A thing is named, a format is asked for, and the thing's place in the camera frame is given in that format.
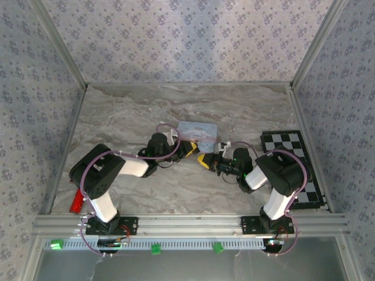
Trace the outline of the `red flat bar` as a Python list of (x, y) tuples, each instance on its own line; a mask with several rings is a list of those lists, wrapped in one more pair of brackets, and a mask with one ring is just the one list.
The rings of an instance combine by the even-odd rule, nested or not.
[(69, 212), (72, 214), (79, 214), (81, 212), (84, 203), (84, 196), (82, 195), (80, 189), (77, 189), (73, 202), (70, 206)]

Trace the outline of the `aluminium corner frame post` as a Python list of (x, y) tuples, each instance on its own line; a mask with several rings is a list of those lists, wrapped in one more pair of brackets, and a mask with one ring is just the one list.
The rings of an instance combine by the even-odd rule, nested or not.
[(36, 16), (39, 18), (42, 26), (46, 30), (50, 40), (52, 41), (55, 49), (57, 50), (62, 61), (68, 68), (69, 72), (73, 76), (76, 84), (82, 89), (87, 89), (87, 83), (81, 74), (78, 65), (74, 61), (67, 45), (64, 42), (63, 37), (59, 33), (56, 25), (53, 22), (48, 10), (46, 9), (42, 0), (28, 0), (31, 7), (35, 11)]
[(324, 16), (318, 31), (316, 32), (307, 52), (305, 53), (293, 79), (291, 89), (297, 90), (306, 77), (311, 65), (319, 54), (331, 30), (335, 26), (340, 14), (345, 9), (349, 0), (332, 0), (332, 3)]

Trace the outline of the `black and white chessboard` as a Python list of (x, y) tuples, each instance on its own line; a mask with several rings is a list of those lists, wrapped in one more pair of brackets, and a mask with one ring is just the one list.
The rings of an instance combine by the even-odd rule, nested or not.
[[(306, 164), (311, 165), (309, 153), (300, 130), (263, 131), (260, 139), (264, 153), (282, 145)], [(291, 209), (329, 210), (325, 196), (322, 194), (319, 184), (314, 177), (308, 181), (306, 187), (299, 193), (298, 198), (292, 203)]]

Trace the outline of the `light blue cartoon tin box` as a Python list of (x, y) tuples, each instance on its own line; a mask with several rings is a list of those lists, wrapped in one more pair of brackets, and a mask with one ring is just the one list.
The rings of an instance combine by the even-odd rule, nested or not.
[(196, 143), (202, 153), (214, 152), (217, 143), (216, 124), (180, 121), (178, 131), (182, 140)]

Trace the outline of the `left controller circuit board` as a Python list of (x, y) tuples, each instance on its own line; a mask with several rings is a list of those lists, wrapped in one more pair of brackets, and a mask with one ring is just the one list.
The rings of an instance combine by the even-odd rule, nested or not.
[(99, 239), (97, 241), (98, 248), (122, 248), (128, 245), (130, 240), (128, 238), (116, 238), (116, 239)]

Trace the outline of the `aluminium front frame rail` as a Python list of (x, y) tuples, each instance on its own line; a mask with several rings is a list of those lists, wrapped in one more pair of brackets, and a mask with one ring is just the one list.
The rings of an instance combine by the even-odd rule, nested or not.
[[(242, 237), (238, 214), (137, 214), (137, 238)], [(349, 235), (347, 220), (338, 213), (293, 213), (299, 237)], [(38, 215), (33, 237), (71, 238), (79, 235), (81, 218), (75, 215)]]

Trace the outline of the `aluminium side frame rail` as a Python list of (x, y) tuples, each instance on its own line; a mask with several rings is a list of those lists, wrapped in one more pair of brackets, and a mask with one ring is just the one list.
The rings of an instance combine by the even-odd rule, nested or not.
[(73, 117), (68, 126), (67, 136), (63, 139), (63, 142), (62, 142), (63, 149), (64, 149), (63, 154), (61, 156), (61, 159), (57, 168), (57, 172), (53, 174), (51, 178), (49, 179), (49, 181), (47, 182), (46, 194), (42, 201), (42, 207), (39, 211), (39, 215), (49, 215), (52, 212), (52, 208), (53, 208), (56, 194), (58, 191), (59, 183), (62, 178), (67, 156), (69, 154), (70, 144), (73, 139), (74, 131), (76, 129), (77, 121), (78, 121), (80, 111), (82, 108), (82, 104), (84, 101), (84, 96), (87, 92), (87, 88), (88, 88), (88, 85), (86, 84), (83, 90), (80, 91), (77, 104), (73, 108)]
[(310, 130), (308, 128), (307, 120), (304, 116), (304, 111), (302, 109), (302, 105), (299, 101), (298, 96), (293, 91), (291, 85), (287, 83), (285, 86), (287, 94), (289, 95), (289, 99), (291, 100), (292, 108), (294, 110), (295, 114), (295, 120), (298, 123), (299, 129), (301, 131), (302, 137), (305, 142), (305, 146), (307, 148), (309, 158), (312, 163), (313, 170), (315, 172), (316, 181), (318, 183), (318, 186), (321, 190), (323, 198), (326, 200), (326, 206), (323, 209), (327, 209), (330, 213), (335, 213), (335, 207), (333, 205), (332, 198), (329, 193), (328, 185), (326, 183), (322, 166), (318, 158), (318, 154), (316, 152), (314, 142), (310, 133)]

